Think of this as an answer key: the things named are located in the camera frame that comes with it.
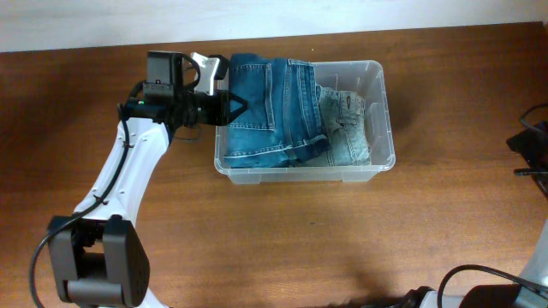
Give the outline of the clear plastic storage container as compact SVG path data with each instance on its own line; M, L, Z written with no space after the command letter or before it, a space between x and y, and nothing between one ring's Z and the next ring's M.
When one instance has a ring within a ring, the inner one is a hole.
M365 99L365 136L370 163L365 166L289 167L232 169L224 161L227 128L217 127L214 166L236 185L288 181L367 182L396 163L389 105L384 85L384 69L373 60L316 62L316 81L338 91L350 91Z

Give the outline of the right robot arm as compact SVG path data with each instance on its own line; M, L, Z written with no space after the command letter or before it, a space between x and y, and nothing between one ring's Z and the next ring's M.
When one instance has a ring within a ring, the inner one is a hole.
M530 176L543 193L547 193L547 122L531 125L522 121L525 130L507 139L508 147L521 154L528 166L516 169L517 176ZM464 295L444 293L453 276L476 271L503 278L506 284L478 285ZM396 305L398 308L464 307L546 307L547 306L547 227L544 226L533 255L519 275L499 269L464 264L450 270L437 289L419 287L410 290Z

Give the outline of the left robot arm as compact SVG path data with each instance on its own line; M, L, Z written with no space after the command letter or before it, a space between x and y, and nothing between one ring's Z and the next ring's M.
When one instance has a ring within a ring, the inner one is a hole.
M70 216L55 216L33 254L46 248L57 294L79 307L160 307L149 288L150 263L135 230L152 172L176 130L226 126L247 109L229 90L229 60L221 55L151 51L146 78L117 106L116 141L85 198Z

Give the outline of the light blue jeans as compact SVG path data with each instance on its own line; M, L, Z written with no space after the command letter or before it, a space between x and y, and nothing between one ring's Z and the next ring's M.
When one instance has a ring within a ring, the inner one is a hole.
M356 92L320 87L319 110L329 148L302 167L364 166L370 163L366 140L366 101Z

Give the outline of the dark blue jeans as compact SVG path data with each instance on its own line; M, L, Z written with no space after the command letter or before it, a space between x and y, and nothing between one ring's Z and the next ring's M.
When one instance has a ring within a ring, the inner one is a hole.
M310 62L234 54L229 89L247 101L227 126L223 159L232 169L295 166L329 149Z

